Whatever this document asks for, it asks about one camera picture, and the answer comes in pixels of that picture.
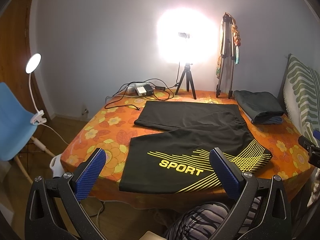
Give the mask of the black sport pants yellow stripes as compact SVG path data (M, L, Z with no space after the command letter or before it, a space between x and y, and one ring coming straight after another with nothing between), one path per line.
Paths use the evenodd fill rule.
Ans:
M255 172L272 158L235 104L148 101L135 125L153 133L130 140L120 191L167 194L217 187L209 161L216 147L241 171Z

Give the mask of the brown wooden door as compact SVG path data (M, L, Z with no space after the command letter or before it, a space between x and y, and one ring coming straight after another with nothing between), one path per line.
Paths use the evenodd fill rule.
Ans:
M1 10L1 81L22 106L35 112L25 66L31 57L30 13L33 0L9 0Z

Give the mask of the small black tripod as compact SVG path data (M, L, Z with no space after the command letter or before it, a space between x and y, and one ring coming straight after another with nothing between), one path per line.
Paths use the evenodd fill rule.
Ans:
M185 80L185 82L186 82L186 90L187 91L191 90L193 98L194 98L194 100L196 100L197 99L196 90L195 90L195 86L194 86L193 76L191 73L191 64L190 63L186 63L184 66L184 70L181 74L180 80L177 83L175 95L177 95L179 93L179 90L180 90L180 87L183 83L183 80Z

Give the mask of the green striped white pillow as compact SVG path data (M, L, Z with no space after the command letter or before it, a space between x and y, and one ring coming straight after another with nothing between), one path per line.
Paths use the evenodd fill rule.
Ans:
M284 75L283 97L289 119L301 135L316 146L319 131L319 74L289 54Z

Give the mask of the folded dark grey clothes stack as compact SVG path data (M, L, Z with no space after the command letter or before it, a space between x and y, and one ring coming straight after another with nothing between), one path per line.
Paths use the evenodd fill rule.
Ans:
M271 93L236 90L233 95L252 124L279 125L283 122L285 112Z

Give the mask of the white clip desk lamp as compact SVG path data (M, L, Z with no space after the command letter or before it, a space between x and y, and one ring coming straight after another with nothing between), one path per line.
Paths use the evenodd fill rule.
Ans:
M29 92L36 111L30 120L30 123L33 125L44 125L47 122L45 117L46 108L44 106L44 102L36 81L36 76L34 74L35 70L40 65L41 57L42 56L40 53L33 54L25 66L25 72L28 74Z

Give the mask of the tall silver tripod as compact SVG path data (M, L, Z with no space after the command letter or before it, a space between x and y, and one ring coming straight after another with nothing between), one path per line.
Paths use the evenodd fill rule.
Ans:
M220 26L219 55L216 65L216 77L218 79L218 83L216 85L217 98L221 94L223 71L226 69L228 62L231 64L231 81L229 84L228 98L230 99L233 96L232 86L236 60L235 30L233 17L229 13L225 12Z

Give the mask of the white charger adapter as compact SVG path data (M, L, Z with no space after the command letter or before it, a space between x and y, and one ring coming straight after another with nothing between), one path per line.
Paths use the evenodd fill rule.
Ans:
M136 92L137 92L137 94L139 96L146 96L146 94L147 94L147 91L143 86L142 87L136 87L135 90L136 90Z

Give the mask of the colourful cloth on tripod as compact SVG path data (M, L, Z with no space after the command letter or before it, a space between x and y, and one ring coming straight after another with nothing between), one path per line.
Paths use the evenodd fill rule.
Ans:
M232 37L233 37L233 42L234 42L234 46L235 46L235 64L239 64L240 61L240 50L239 47L241 46L241 38L240 38L240 31L238 31L238 26L236 24L236 20L235 18L225 12L225 14L222 17L221 20L221 25L220 25L220 33L219 33L219 55L217 58L217 66L216 66L216 77L219 79L220 78L220 70L221 70L221 59L222 59L222 46L223 46L223 36L224 36L224 28L223 28L223 23L224 23L224 18L225 15L227 15L231 20L231 33L232 33Z

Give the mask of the black charger adapter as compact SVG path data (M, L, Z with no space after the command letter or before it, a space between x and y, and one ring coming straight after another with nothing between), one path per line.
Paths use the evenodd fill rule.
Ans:
M144 85L143 88L145 90L143 92L144 96L152 96L153 95L153 88L149 84Z

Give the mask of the blue plastic chair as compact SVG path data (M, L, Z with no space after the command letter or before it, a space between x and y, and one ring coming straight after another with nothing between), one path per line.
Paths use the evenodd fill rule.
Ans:
M18 154L30 140L51 157L55 155L34 137L37 125L30 121L33 117L19 103L6 83L1 83L1 161L14 159L26 179L32 183L28 172L19 160Z

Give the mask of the white power strip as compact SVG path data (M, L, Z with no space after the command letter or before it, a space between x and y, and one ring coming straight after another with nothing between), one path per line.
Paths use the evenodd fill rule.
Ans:
M127 95L146 95L147 90L145 88L146 85L149 85L148 82L134 82L130 85L128 85L127 89L126 89L126 94Z

